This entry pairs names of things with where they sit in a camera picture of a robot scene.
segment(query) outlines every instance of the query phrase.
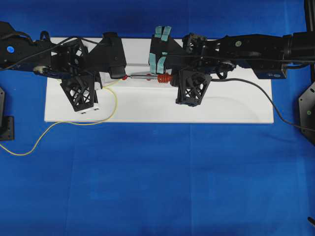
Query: blue tablecloth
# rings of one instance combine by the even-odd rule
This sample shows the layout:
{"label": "blue tablecloth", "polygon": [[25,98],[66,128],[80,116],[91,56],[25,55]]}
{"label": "blue tablecloth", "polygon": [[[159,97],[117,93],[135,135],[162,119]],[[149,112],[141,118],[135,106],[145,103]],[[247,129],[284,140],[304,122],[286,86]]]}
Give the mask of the blue tablecloth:
{"label": "blue tablecloth", "polygon": [[[41,30],[151,37],[157,25],[173,37],[306,30],[302,0],[4,0],[0,11],[33,39]],[[309,68],[272,81],[285,118],[299,122],[309,85]],[[16,140],[5,144],[27,151],[49,125],[46,79],[4,71],[0,87],[15,117]],[[0,150],[0,235],[311,235],[314,161],[315,147],[277,116],[270,125],[62,124],[29,156]]]}

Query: black cable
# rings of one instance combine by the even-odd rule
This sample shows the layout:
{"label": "black cable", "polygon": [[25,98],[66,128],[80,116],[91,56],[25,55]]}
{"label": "black cable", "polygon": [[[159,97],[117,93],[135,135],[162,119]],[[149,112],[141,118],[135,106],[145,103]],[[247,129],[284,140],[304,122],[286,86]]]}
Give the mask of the black cable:
{"label": "black cable", "polygon": [[284,60],[284,59],[268,59],[268,58],[223,58],[215,56],[204,55],[165,55],[165,57],[184,57],[184,58],[210,58],[217,60],[262,60],[262,61],[274,61],[274,62],[287,62],[287,63],[315,63],[315,60]]}
{"label": "black cable", "polygon": [[301,69],[304,68],[306,66],[308,66],[309,64],[302,64],[302,65],[296,65],[296,66],[287,66],[286,69],[290,69],[290,70],[297,70],[297,69]]}
{"label": "black cable", "polygon": [[19,60],[18,62],[14,63],[14,64],[12,64],[12,65],[10,65],[10,66],[8,66],[8,67],[6,67],[6,68],[0,68],[0,71],[4,71],[4,70],[11,69],[11,68],[15,67],[16,65],[20,64],[21,62],[24,62],[24,61],[27,60],[27,59],[30,59],[30,58],[36,57],[36,56],[38,56],[38,55],[40,55],[40,54],[43,54],[43,53],[52,51],[52,50],[54,50],[56,47],[59,47],[59,46],[62,45],[63,43],[65,43],[65,42],[67,42],[67,41],[69,41],[69,40],[71,40],[71,39],[73,39],[73,38],[81,39],[81,40],[83,40],[83,41],[87,41],[87,42],[90,42],[90,43],[93,43],[93,44],[96,44],[96,45],[103,45],[103,46],[109,46],[109,45],[110,45],[110,44],[108,44],[108,43],[97,43],[97,42],[94,42],[94,41],[91,41],[91,40],[88,40],[88,39],[85,39],[85,38],[82,38],[82,37],[78,37],[78,36],[71,36],[71,37],[68,37],[68,38],[64,39],[63,41],[61,41],[60,43],[56,44],[55,46],[53,46],[53,47],[51,47],[51,48],[47,48],[47,49],[45,49],[45,50],[43,50],[43,51],[40,51],[40,52],[38,52],[38,53],[32,54],[32,55],[30,55],[30,56],[27,56],[27,57],[25,57],[25,58]]}
{"label": "black cable", "polygon": [[[81,70],[80,67],[76,66],[76,65],[72,65],[72,64],[69,64],[69,66],[73,67],[73,68],[76,68],[77,70]],[[92,76],[95,76],[95,74],[93,74],[92,72],[88,71],[88,70],[82,70],[84,72],[87,72],[88,74],[92,75]]]}
{"label": "black cable", "polygon": [[251,81],[248,81],[248,80],[243,80],[243,79],[237,79],[237,78],[231,78],[231,79],[224,79],[224,80],[220,80],[220,79],[212,79],[212,82],[229,82],[229,81],[240,81],[240,82],[244,82],[244,83],[247,83],[247,84],[250,84],[250,85],[254,85],[255,87],[259,88],[265,95],[266,97],[268,98],[268,100],[270,101],[270,103],[272,104],[272,106],[275,108],[279,118],[284,122],[284,123],[287,123],[289,125],[292,125],[292,126],[295,126],[299,129],[305,129],[305,130],[309,130],[309,131],[312,131],[312,132],[315,132],[315,129],[310,129],[310,128],[307,128],[307,127],[302,127],[302,126],[299,126],[297,124],[294,124],[290,121],[287,121],[286,119],[284,119],[280,113],[280,111],[278,110],[278,108],[276,107],[275,103],[272,101],[272,99],[269,97],[269,95],[267,94],[267,92],[261,87],[259,86],[258,84],[255,84]]}
{"label": "black cable", "polygon": [[12,33],[5,34],[5,35],[1,36],[0,39],[7,39],[7,38],[14,37],[14,36],[25,36],[31,44],[34,44],[32,38],[27,33],[20,32],[20,31],[14,31]]}

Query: blue circular label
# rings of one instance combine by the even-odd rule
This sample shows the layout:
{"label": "blue circular label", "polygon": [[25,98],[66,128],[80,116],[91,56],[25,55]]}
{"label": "blue circular label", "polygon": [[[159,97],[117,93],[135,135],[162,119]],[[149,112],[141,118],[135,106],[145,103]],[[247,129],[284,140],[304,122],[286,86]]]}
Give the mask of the blue circular label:
{"label": "blue circular label", "polygon": [[9,53],[14,53],[14,48],[12,46],[8,46],[6,48],[6,50],[9,52]]}

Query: teal strap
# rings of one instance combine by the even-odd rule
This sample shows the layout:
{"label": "teal strap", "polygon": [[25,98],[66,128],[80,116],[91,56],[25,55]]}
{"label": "teal strap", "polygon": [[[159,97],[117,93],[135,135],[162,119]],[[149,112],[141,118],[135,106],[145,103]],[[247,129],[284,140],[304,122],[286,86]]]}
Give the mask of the teal strap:
{"label": "teal strap", "polygon": [[157,64],[156,64],[156,55],[153,53],[149,54],[149,64],[150,64],[150,73],[156,73]]}
{"label": "teal strap", "polygon": [[162,26],[156,27],[156,33],[154,35],[155,38],[161,38],[162,35]]}
{"label": "teal strap", "polygon": [[157,73],[164,74],[164,62],[166,57],[161,57],[157,63]]}
{"label": "teal strap", "polygon": [[165,26],[164,27],[164,31],[163,31],[163,34],[162,34],[162,36],[161,36],[161,40],[162,41],[167,41],[168,40],[168,36],[169,36],[169,34],[171,33],[171,29],[172,29],[172,27],[171,26]]}

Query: white tray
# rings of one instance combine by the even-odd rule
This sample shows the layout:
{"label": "white tray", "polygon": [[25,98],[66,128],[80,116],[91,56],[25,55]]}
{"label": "white tray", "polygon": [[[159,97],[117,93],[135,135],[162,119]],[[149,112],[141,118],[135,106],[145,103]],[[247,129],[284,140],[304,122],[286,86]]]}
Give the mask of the white tray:
{"label": "white tray", "polygon": [[[52,38],[58,43],[65,38]],[[99,42],[100,38],[89,38]],[[126,73],[149,71],[150,39],[123,38]],[[95,45],[84,44],[91,50]],[[102,80],[112,82],[107,73]],[[272,97],[270,80],[259,80],[251,69],[237,67],[228,78],[242,78],[259,84]],[[177,88],[157,81],[127,79],[111,88],[118,96],[118,109],[109,122],[187,123],[273,123],[273,108],[256,87],[241,82],[210,83],[200,106],[175,103]],[[107,117],[114,98],[106,90],[97,91],[100,110],[79,114],[73,111],[60,82],[47,78],[45,121],[94,121]]]}

